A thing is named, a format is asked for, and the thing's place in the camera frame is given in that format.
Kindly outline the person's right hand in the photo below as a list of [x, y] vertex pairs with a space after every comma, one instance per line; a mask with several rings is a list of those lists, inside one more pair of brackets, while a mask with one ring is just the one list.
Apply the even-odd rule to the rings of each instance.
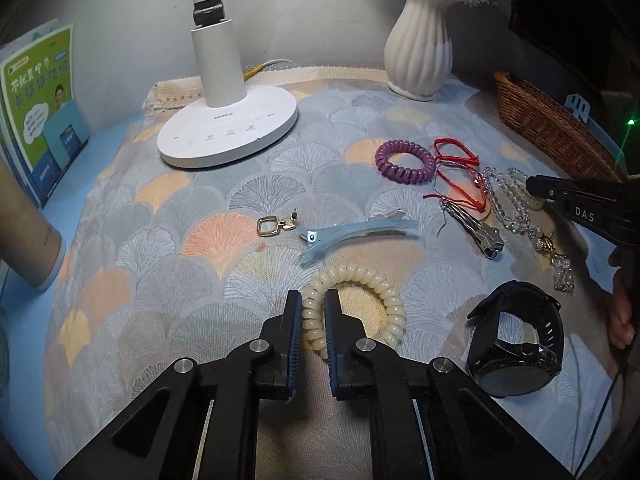
[[634, 329], [631, 326], [631, 302], [623, 282], [623, 261], [618, 249], [608, 257], [608, 264], [616, 268], [608, 307], [608, 341], [614, 348], [624, 350], [634, 339]]

